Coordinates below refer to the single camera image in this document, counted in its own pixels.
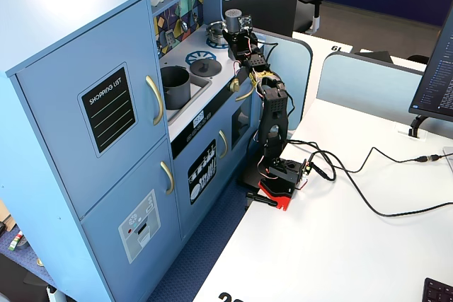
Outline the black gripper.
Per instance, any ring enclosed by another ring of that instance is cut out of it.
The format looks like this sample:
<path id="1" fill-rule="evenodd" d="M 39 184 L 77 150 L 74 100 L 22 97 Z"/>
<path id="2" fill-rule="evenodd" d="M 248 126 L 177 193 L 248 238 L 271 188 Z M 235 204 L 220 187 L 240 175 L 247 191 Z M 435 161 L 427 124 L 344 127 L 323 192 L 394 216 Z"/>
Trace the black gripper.
<path id="1" fill-rule="evenodd" d="M 223 29 L 222 35 L 229 46 L 229 57 L 247 57 L 257 49 L 258 38 L 252 30 L 232 33 Z"/>

